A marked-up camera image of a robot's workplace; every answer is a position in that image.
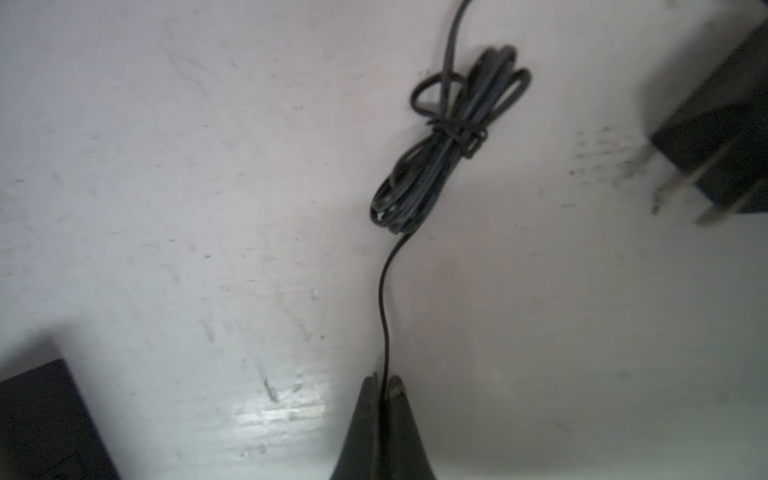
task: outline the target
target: black cable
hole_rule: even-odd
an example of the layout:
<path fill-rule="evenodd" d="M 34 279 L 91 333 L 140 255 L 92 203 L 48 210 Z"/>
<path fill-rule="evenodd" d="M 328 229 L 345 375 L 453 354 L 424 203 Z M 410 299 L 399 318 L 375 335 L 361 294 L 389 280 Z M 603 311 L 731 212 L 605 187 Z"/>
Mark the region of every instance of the black cable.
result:
<path fill-rule="evenodd" d="M 411 108 L 429 119 L 427 125 L 432 126 L 432 133 L 397 160 L 371 202 L 373 223 L 393 233 L 403 233 L 387 257 L 379 279 L 379 314 L 384 331 L 382 404 L 389 378 L 389 327 L 384 309 L 384 281 L 389 265 L 422 226 L 458 162 L 462 157 L 472 158 L 488 137 L 488 126 L 506 112 L 531 83 L 530 71 L 515 70 L 517 51 L 510 45 L 498 50 L 487 48 L 466 78 L 453 71 L 458 28 L 471 2 L 463 0 L 458 7 L 445 46 L 442 71 L 425 78 L 411 93 Z M 451 104 L 451 85 L 454 83 L 460 88 Z M 440 84 L 437 112 L 419 104 L 421 94 L 436 84 Z"/>

